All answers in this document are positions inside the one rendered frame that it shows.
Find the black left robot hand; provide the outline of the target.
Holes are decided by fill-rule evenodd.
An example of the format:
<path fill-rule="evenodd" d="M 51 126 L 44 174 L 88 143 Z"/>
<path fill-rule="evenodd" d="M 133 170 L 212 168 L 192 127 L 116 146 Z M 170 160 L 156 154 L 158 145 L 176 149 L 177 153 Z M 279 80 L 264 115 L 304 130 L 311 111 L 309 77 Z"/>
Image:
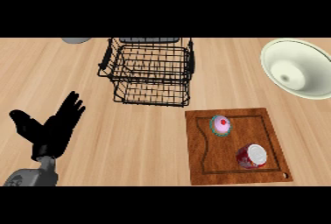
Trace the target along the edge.
<path fill-rule="evenodd" d="M 63 100 L 57 112 L 40 123 L 22 110 L 14 109 L 9 116 L 14 122 L 16 133 L 32 144 L 31 159 L 43 156 L 59 158 L 66 150 L 74 128 L 85 107 L 72 91 Z"/>

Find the brown wooden cutting board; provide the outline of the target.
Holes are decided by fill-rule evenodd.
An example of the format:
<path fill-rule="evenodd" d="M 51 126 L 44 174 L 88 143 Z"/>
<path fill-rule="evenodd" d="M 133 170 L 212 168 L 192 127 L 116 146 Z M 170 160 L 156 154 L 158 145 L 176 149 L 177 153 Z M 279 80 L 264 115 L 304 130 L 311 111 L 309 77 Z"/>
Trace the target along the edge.
<path fill-rule="evenodd" d="M 214 116 L 230 120 L 227 136 L 212 133 Z M 266 108 L 192 110 L 184 112 L 184 118 L 193 186 L 294 180 Z M 255 169 L 242 168 L 236 162 L 235 154 L 248 144 L 258 144 L 266 150 L 266 164 Z"/>

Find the grey round object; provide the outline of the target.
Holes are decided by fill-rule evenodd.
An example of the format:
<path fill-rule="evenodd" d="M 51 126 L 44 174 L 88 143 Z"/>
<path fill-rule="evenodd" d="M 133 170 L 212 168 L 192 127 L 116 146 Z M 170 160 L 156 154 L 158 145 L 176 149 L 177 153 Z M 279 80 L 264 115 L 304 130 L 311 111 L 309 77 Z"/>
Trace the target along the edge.
<path fill-rule="evenodd" d="M 91 38 L 62 38 L 63 42 L 68 44 L 81 44 L 87 42 Z"/>

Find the red can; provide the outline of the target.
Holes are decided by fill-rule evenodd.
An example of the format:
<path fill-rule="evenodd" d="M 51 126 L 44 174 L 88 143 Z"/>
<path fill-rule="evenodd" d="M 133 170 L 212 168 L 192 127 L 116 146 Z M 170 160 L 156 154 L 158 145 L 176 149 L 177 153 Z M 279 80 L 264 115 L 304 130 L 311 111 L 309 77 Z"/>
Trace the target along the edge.
<path fill-rule="evenodd" d="M 249 143 L 236 151 L 235 158 L 242 168 L 260 168 L 267 160 L 266 150 L 261 145 Z"/>

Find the cream white bowl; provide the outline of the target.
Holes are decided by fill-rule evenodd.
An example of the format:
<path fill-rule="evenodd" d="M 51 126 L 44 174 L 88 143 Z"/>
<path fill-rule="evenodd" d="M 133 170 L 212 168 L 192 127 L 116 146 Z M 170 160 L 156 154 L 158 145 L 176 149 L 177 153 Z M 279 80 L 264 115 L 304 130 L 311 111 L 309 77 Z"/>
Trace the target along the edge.
<path fill-rule="evenodd" d="M 297 38 L 278 38 L 260 53 L 261 68 L 273 84 L 289 94 L 331 99 L 331 55 Z"/>

